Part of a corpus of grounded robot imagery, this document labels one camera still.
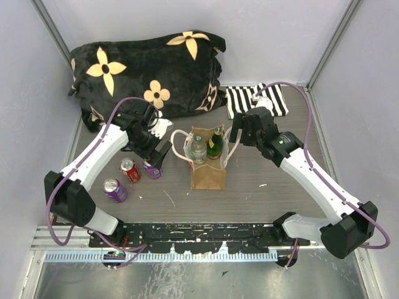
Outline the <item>green glass bottle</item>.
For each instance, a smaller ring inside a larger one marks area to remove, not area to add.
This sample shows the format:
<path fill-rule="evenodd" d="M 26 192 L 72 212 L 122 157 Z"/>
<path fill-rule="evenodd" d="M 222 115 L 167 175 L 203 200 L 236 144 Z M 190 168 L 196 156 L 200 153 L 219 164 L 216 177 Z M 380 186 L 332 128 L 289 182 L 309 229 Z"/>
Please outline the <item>green glass bottle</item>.
<path fill-rule="evenodd" d="M 214 129 L 212 137 L 207 143 L 207 156 L 209 159 L 217 159 L 223 152 L 223 128 L 217 127 Z"/>

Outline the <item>clear glass bottle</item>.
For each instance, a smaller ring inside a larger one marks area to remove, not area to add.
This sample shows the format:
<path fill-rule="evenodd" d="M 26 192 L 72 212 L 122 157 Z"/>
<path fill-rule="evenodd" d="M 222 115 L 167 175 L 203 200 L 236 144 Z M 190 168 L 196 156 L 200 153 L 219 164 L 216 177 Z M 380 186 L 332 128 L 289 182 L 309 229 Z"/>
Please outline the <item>clear glass bottle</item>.
<path fill-rule="evenodd" d="M 206 142 L 201 135 L 195 135 L 191 144 L 192 160 L 196 164 L 203 164 L 207 157 Z"/>

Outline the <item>brown canvas tote bag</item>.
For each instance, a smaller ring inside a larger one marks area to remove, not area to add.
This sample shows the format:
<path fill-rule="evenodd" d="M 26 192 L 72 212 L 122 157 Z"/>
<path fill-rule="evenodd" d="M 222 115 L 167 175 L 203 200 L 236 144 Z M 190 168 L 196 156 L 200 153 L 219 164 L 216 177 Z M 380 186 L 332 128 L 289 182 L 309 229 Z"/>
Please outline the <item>brown canvas tote bag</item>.
<path fill-rule="evenodd" d="M 209 159 L 206 158 L 206 161 L 203 164 L 195 163 L 192 159 L 193 155 L 191 154 L 191 144 L 194 142 L 196 135 L 201 135 L 208 141 L 211 138 L 211 135 L 214 133 L 214 128 L 205 129 L 205 128 L 195 128 L 192 127 L 189 133 L 183 130 L 175 130 L 172 132 L 170 137 L 171 149 L 176 157 L 187 161 L 191 167 L 191 189 L 196 190 L 222 190 L 225 189 L 225 180 L 226 180 L 226 167 L 228 165 L 228 161 L 236 151 L 236 148 L 239 144 L 239 139 L 241 137 L 241 131 L 238 133 L 238 140 L 234 142 L 234 146 L 232 148 L 229 147 L 229 134 L 231 132 L 232 127 L 230 126 L 227 130 L 224 130 L 224 126 L 221 126 L 223 129 L 222 133 L 222 141 L 223 141 L 223 150 L 221 156 L 217 159 Z M 185 141 L 183 143 L 183 154 L 179 154 L 179 152 L 175 148 L 175 136 L 177 134 L 181 134 L 185 136 Z"/>

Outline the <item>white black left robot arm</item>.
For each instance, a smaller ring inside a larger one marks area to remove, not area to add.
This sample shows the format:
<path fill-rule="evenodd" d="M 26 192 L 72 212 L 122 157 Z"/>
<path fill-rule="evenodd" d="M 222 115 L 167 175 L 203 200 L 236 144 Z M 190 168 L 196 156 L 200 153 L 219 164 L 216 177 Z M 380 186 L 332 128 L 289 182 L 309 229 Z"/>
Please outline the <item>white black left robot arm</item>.
<path fill-rule="evenodd" d="M 141 102 L 137 110 L 123 113 L 118 108 L 94 140 L 68 166 L 44 178 L 47 215 L 60 216 L 73 225 L 99 232 L 111 247 L 121 245 L 125 232 L 122 221 L 96 206 L 89 191 L 108 162 L 122 150 L 160 169 L 171 148 L 167 141 L 157 146 L 173 124 L 151 104 Z"/>

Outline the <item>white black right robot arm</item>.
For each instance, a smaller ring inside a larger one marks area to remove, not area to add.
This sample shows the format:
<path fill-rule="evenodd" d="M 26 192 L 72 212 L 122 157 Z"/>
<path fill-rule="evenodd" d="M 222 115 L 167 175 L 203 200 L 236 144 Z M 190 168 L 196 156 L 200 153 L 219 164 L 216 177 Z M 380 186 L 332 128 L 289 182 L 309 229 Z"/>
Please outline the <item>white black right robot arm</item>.
<path fill-rule="evenodd" d="M 340 187 L 304 150 L 291 132 L 280 132 L 264 107 L 233 118 L 230 142 L 254 146 L 262 156 L 294 178 L 322 209 L 323 218 L 288 212 L 273 222 L 274 240 L 288 245 L 294 239 L 321 243 L 334 257 L 344 259 L 374 233 L 376 205 L 362 203 Z"/>

